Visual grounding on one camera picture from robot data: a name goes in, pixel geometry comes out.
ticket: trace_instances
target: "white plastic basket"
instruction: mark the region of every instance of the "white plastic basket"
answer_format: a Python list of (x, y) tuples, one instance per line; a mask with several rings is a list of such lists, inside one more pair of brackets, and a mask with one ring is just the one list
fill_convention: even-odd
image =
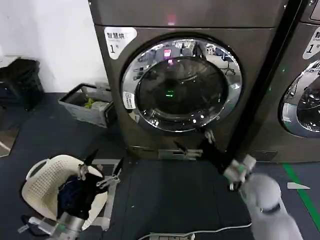
[[(33, 172), (44, 164), (33, 176)], [(39, 214), (57, 220), (59, 187), (66, 182), (69, 176), (77, 175), (79, 164), (84, 162), (69, 155), (58, 155), (51, 159), (45, 159), (36, 163), (26, 175), (21, 194), (23, 199)], [(90, 166), (91, 174), (102, 177), (101, 173)], [(98, 214), (107, 202), (108, 192), (95, 196), (89, 211), (89, 218), (82, 226), (87, 229), (97, 218)]]

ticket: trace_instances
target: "green tape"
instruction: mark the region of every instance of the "green tape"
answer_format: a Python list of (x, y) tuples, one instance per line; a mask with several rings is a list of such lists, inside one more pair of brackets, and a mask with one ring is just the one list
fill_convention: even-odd
[[(292, 167), (289, 164), (283, 164), (283, 168), (285, 169), (286, 173), (290, 177), (291, 181), (296, 184), (301, 184), (298, 176), (296, 175), (295, 171), (292, 169)], [(308, 210), (316, 228), (320, 232), (320, 215), (317, 212), (317, 209), (313, 205), (310, 197), (306, 193), (305, 189), (297, 189), (297, 192), (300, 196), (300, 198), (303, 201), (303, 204), (305, 205), (306, 209)]]

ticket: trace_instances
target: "green light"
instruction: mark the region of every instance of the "green light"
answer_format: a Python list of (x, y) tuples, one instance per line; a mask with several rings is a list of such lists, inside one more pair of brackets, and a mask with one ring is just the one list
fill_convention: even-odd
[(173, 90), (168, 90), (166, 92), (167, 92), (167, 94), (165, 95), (166, 97), (172, 98), (174, 96), (174, 91)]

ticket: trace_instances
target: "gray washing machine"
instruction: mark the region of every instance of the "gray washing machine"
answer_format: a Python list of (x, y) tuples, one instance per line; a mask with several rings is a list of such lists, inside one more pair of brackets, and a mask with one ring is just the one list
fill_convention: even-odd
[(320, 161), (320, 1), (308, 1), (238, 154)]
[(287, 0), (92, 0), (118, 122), (140, 157), (225, 150)]

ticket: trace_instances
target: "washing machine door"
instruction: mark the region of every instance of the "washing machine door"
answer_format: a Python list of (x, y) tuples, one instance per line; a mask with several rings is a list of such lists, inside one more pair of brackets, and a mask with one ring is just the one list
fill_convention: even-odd
[(281, 120), (294, 135), (320, 138), (320, 60), (311, 63), (283, 97)]
[(122, 77), (122, 100), (139, 124), (191, 131), (236, 106), (242, 74), (230, 51), (211, 40), (173, 38), (135, 56)]

